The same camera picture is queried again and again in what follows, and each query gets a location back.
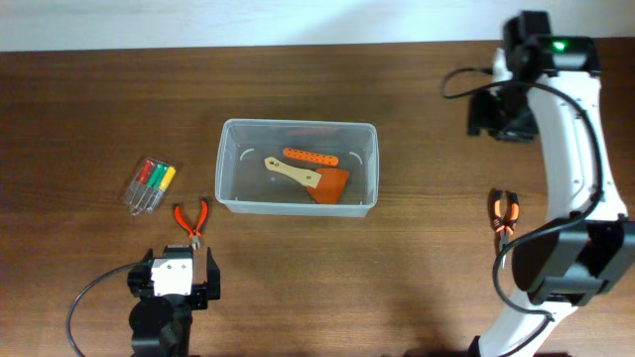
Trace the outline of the orange black long nose pliers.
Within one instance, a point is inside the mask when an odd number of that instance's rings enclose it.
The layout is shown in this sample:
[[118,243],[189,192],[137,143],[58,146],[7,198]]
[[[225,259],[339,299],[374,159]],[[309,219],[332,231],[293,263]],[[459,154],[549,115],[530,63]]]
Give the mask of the orange black long nose pliers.
[[495,234],[496,253],[499,254],[515,233],[520,214],[516,192],[494,189],[490,194],[489,216]]

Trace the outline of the wooden handled orange scraper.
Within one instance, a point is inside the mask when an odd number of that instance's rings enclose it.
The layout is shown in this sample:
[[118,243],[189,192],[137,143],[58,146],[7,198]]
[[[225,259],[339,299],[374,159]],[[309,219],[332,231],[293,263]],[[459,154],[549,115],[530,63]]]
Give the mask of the wooden handled orange scraper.
[[343,169],[322,168],[315,171],[287,165],[274,157],[264,160],[267,170],[282,174],[304,186],[319,204],[338,204],[350,172]]

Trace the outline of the orange socket bit holder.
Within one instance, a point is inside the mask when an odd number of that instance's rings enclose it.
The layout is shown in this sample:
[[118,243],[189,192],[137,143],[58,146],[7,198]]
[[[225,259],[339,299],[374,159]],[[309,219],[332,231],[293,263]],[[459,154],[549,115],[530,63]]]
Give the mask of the orange socket bit holder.
[[339,158],[333,155],[309,152],[294,148],[284,148],[283,156],[292,162],[336,168]]

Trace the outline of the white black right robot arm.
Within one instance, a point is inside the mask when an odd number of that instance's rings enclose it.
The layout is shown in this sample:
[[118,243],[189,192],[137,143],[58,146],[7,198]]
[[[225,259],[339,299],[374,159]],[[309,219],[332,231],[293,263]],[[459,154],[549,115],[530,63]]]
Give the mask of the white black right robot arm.
[[539,139],[546,223],[500,247],[515,288],[472,356],[531,356],[567,316],[608,293],[634,262],[634,224],[606,154],[600,63],[589,37],[556,36],[544,11],[507,21],[492,81],[470,97],[467,131],[499,141]]

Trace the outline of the clear plastic container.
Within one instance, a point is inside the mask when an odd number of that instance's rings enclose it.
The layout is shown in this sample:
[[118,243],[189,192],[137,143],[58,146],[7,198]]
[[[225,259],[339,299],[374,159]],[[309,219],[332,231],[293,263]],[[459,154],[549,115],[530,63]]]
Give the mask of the clear plastic container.
[[234,118],[221,132],[215,198],[234,213],[364,217],[379,175],[371,124]]

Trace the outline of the red black diagonal cutters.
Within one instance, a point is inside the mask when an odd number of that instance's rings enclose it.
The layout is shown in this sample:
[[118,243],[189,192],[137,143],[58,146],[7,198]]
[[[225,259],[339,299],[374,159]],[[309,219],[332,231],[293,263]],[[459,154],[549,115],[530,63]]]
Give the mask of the red black diagonal cutters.
[[205,197],[200,199],[199,215],[194,223],[187,221],[187,216],[179,204],[173,206],[173,213],[178,224],[188,233],[192,248],[198,250],[201,247],[200,239],[209,213],[208,200]]

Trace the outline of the clear screwdriver set case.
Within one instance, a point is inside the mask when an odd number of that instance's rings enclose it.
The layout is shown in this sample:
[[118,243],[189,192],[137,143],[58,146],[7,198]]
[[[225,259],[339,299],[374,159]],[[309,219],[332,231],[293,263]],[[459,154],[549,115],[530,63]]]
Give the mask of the clear screwdriver set case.
[[176,166],[151,157],[143,158],[121,197],[128,212],[133,216],[153,213],[162,204],[176,175]]

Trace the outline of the green handled screwdriver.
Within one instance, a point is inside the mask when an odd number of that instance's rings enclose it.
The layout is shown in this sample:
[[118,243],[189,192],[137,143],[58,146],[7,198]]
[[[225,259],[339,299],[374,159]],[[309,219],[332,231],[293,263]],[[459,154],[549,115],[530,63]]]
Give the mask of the green handled screwdriver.
[[155,169],[153,170],[149,180],[148,180],[148,188],[156,188],[159,184],[160,180],[163,178],[167,167],[163,164],[157,164]]

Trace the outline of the red handled screwdriver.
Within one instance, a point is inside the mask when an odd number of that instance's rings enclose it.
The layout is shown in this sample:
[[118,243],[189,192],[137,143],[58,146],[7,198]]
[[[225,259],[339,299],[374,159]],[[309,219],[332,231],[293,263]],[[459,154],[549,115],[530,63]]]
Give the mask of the red handled screwdriver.
[[138,178],[137,178],[137,182],[140,184],[144,184],[147,179],[149,174],[151,173],[152,169],[153,169],[153,162],[151,160],[147,160],[142,168],[142,170],[140,171]]

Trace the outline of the yellow handled screwdriver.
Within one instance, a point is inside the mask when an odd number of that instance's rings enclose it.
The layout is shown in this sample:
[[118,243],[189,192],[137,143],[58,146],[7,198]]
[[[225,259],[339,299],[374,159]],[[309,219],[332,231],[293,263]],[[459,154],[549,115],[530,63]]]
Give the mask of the yellow handled screwdriver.
[[168,169],[166,170],[165,175],[163,176],[158,190],[160,191],[166,191],[167,188],[169,187],[170,183],[172,182],[174,176],[176,174],[176,169],[174,167],[168,167]]

